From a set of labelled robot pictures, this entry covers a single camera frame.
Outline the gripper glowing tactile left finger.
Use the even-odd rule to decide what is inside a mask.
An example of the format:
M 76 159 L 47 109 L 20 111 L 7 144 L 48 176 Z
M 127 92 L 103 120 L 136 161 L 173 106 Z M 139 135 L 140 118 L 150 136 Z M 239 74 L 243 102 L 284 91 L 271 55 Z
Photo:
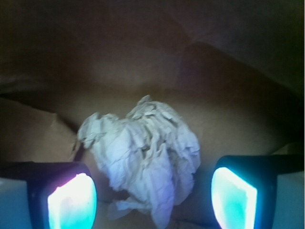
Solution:
M 96 186 L 84 163 L 1 163 L 2 229 L 91 229 L 96 212 Z

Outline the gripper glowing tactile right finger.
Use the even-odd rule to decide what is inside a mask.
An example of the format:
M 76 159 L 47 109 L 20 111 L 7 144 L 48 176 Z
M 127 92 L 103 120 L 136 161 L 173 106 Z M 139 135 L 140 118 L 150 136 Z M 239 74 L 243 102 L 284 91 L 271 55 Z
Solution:
M 303 155 L 223 156 L 211 181 L 222 229 L 303 229 Z

